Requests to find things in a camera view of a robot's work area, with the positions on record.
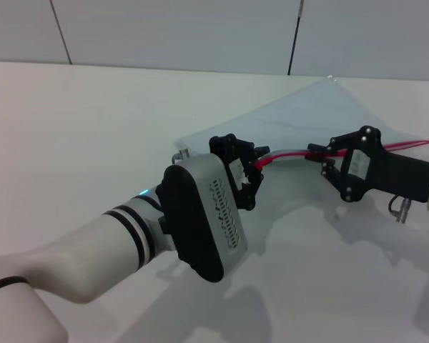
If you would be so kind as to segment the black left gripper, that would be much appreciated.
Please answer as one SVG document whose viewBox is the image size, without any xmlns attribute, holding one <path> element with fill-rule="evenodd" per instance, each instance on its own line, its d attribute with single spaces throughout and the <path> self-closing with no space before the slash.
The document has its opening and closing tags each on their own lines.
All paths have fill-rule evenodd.
<svg viewBox="0 0 429 343">
<path fill-rule="evenodd" d="M 237 208 L 253 210 L 264 176 L 261 169 L 253 167 L 251 164 L 269 154 L 270 148 L 255 146 L 250 141 L 244 141 L 238 139 L 234 134 L 228 134 L 212 137 L 209 140 L 209 150 L 223 161 Z"/>
</svg>

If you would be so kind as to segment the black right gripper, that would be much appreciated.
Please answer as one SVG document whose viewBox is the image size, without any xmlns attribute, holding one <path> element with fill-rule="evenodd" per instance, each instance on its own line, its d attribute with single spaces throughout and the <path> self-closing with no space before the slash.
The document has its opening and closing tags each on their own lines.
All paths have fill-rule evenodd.
<svg viewBox="0 0 429 343">
<path fill-rule="evenodd" d="M 332 137 L 327 145 L 309 144 L 305 159 L 321 166 L 321 175 L 340 193 L 345 202 L 359 202 L 376 189 L 426 203 L 429 198 L 429 162 L 388 151 L 372 156 L 359 149 L 375 141 L 380 131 L 362 126 L 349 134 Z"/>
</svg>

